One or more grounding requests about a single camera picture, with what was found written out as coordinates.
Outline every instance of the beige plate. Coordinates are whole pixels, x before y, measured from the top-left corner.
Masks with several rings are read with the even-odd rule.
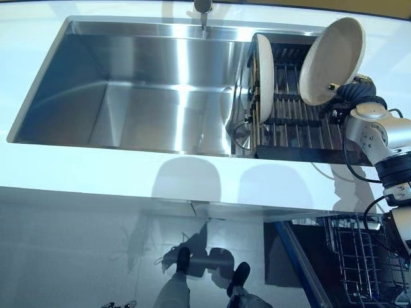
[[[264,123],[271,114],[274,99],[274,60],[268,39],[261,34],[253,37],[257,42],[259,82],[260,82],[260,111],[259,122]]]
[[[365,51],[365,33],[353,18],[331,24],[314,42],[302,64],[300,95],[309,105],[321,105],[335,95],[330,83],[352,82]]]

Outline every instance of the dish rack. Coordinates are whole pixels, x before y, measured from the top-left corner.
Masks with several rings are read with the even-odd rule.
[[[341,283],[350,304],[369,307],[411,307],[409,265],[378,246],[374,237],[387,243],[381,216],[369,215],[372,235],[359,215],[324,218],[326,239],[338,255]]]
[[[250,117],[247,130],[253,139],[249,141],[251,155],[263,159],[344,164],[341,125],[330,123],[327,106],[309,106],[300,97],[299,75],[310,45],[271,43],[271,47],[274,59],[273,108],[264,124]],[[249,108],[252,106],[251,98],[249,90]],[[236,104],[236,100],[241,101],[240,95],[234,96],[234,106],[241,105]],[[258,104],[252,108],[258,110]],[[252,108],[248,110],[250,115],[253,114]],[[232,134],[234,139],[238,139],[236,132]],[[354,144],[348,143],[347,149],[352,164],[369,165],[365,155]],[[237,146],[232,154],[246,153],[243,147]]]

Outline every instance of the sink basin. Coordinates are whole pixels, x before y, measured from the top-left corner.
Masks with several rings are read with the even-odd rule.
[[[285,25],[150,22],[68,18],[8,141],[232,155],[227,123],[252,35],[315,39]]]

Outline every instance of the black shoe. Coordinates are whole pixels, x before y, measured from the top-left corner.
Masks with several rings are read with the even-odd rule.
[[[177,273],[187,274],[188,266],[190,264],[190,249],[183,247],[179,250],[177,256]]]
[[[243,287],[245,281],[250,275],[250,266],[247,262],[242,262],[234,272],[234,275],[231,278],[231,283],[229,287],[227,288],[227,295],[231,297],[232,295],[232,289],[234,286],[240,286]]]

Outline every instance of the wire rack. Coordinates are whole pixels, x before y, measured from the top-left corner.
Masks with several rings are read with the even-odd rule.
[[[321,116],[323,106],[305,104],[299,91],[302,63],[308,45],[272,43],[274,104],[269,119],[253,119],[250,134],[255,156],[267,159],[344,163],[342,128]],[[353,164],[368,164],[356,147],[348,144]]]
[[[358,215],[324,219],[328,246],[338,255],[349,303],[362,307],[411,307],[408,265],[374,240],[379,237],[387,243],[381,216],[370,215],[369,221],[373,235],[364,230]]]

